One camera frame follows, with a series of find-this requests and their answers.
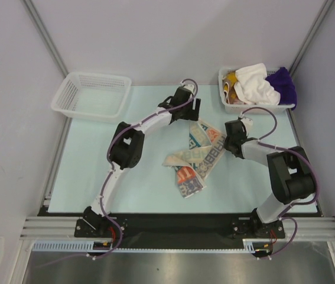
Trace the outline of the colourful rabbit print towel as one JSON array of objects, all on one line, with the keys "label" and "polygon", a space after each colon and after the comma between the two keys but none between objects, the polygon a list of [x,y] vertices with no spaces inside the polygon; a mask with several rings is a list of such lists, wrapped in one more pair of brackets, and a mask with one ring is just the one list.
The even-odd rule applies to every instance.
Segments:
[{"label": "colourful rabbit print towel", "polygon": [[224,153],[226,136],[203,120],[190,122],[188,150],[168,155],[163,166],[175,170],[176,184],[183,198],[206,188],[206,179]]}]

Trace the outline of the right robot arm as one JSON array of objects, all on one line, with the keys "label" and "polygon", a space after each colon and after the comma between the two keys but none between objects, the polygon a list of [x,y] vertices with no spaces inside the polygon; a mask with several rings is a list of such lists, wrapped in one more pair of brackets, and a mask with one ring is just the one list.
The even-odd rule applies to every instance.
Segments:
[{"label": "right robot arm", "polygon": [[248,136],[246,120],[238,118],[225,123],[224,148],[235,157],[251,160],[268,168],[272,193],[251,213],[250,230],[258,238],[265,237],[290,208],[299,201],[318,195],[318,182],[313,168],[300,146],[271,146]]}]

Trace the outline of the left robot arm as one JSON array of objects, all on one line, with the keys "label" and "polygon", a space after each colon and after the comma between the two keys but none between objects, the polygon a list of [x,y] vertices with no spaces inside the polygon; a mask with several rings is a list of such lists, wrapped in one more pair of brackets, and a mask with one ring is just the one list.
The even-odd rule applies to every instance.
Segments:
[{"label": "left robot arm", "polygon": [[158,104],[156,110],[134,124],[120,122],[106,153],[110,165],[103,185],[92,202],[83,212],[83,222],[96,237],[106,234],[111,226],[120,225],[111,219],[109,205],[116,188],[128,170],[140,161],[145,138],[155,130],[178,120],[197,121],[200,100],[196,98],[198,85],[192,79],[184,79],[173,96]]}]

